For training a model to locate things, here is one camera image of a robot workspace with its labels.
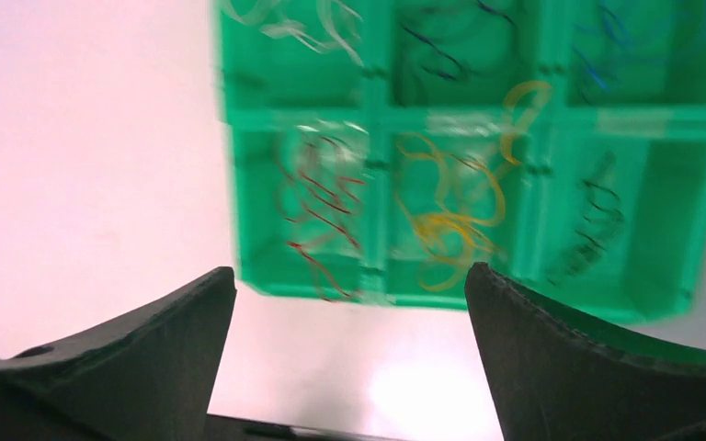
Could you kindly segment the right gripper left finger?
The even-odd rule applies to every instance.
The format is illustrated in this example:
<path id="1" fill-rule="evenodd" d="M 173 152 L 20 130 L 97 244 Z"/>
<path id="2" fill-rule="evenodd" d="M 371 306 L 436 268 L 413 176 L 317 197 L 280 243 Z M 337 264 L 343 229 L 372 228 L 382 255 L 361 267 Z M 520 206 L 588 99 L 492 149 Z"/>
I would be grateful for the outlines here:
<path id="1" fill-rule="evenodd" d="M 200 440 L 233 316 L 230 267 L 0 358 L 0 440 Z"/>

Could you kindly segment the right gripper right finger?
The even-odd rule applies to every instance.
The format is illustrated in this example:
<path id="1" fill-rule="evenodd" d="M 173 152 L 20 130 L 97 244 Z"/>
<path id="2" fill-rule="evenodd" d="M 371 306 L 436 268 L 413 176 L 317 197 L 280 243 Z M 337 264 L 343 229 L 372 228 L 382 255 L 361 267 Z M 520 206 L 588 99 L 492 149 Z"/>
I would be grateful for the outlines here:
<path id="1" fill-rule="evenodd" d="M 464 286 L 506 440 L 706 440 L 706 350 L 606 322 L 484 262 Z"/>

